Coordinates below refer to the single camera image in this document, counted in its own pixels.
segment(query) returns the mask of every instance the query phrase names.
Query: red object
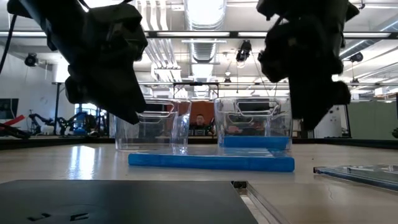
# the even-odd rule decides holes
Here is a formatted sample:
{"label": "red object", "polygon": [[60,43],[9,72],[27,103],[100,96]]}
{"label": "red object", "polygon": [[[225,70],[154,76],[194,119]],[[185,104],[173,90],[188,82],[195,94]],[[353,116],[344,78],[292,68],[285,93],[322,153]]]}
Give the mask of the red object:
{"label": "red object", "polygon": [[14,118],[14,119],[12,119],[12,120],[9,120],[9,121],[4,122],[3,124],[8,125],[8,126],[11,126],[11,125],[13,125],[13,124],[16,124],[16,123],[22,121],[23,119],[25,119],[25,116],[24,116],[24,115],[19,115],[18,117]]}

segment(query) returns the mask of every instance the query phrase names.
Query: black mat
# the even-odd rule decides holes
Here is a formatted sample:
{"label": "black mat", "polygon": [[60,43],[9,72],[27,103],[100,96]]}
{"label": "black mat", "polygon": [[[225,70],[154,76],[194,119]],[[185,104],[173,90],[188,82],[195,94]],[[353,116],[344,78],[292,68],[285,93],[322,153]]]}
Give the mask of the black mat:
{"label": "black mat", "polygon": [[230,182],[17,180],[0,223],[257,223]]}

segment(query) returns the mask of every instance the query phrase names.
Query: blue foam block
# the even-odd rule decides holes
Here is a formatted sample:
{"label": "blue foam block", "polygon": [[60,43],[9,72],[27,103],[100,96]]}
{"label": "blue foam block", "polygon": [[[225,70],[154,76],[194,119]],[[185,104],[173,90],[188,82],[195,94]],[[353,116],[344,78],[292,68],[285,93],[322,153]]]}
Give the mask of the blue foam block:
{"label": "blue foam block", "polygon": [[225,136],[221,147],[248,147],[285,149],[289,137],[264,137],[264,136]]}
{"label": "blue foam block", "polygon": [[275,154],[264,149],[262,152],[248,152],[248,150],[224,152],[225,154],[222,156],[205,154],[175,155],[163,154],[159,151],[134,153],[129,155],[129,165],[270,172],[294,171],[294,159],[284,153]]}

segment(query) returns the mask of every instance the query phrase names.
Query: transparent container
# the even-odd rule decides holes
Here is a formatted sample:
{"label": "transparent container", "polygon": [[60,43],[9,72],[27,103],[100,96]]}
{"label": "transparent container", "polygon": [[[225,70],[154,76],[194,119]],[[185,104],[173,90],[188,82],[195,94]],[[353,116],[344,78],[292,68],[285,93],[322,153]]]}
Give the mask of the transparent container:
{"label": "transparent container", "polygon": [[135,125],[115,118],[116,149],[187,147],[191,101],[151,98],[146,103],[147,110],[137,114]]}
{"label": "transparent container", "polygon": [[215,99],[219,147],[290,149],[292,113],[288,98]]}

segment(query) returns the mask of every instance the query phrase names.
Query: blue tray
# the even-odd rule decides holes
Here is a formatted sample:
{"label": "blue tray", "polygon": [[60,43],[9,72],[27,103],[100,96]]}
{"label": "blue tray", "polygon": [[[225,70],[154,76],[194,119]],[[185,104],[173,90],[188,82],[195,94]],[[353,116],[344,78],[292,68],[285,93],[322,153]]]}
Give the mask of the blue tray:
{"label": "blue tray", "polygon": [[264,137],[264,136],[225,136],[221,147],[248,147],[286,149],[289,137]]}
{"label": "blue tray", "polygon": [[285,152],[247,148],[193,147],[184,150],[152,150],[130,154],[129,165],[270,172],[294,171],[294,159]]}

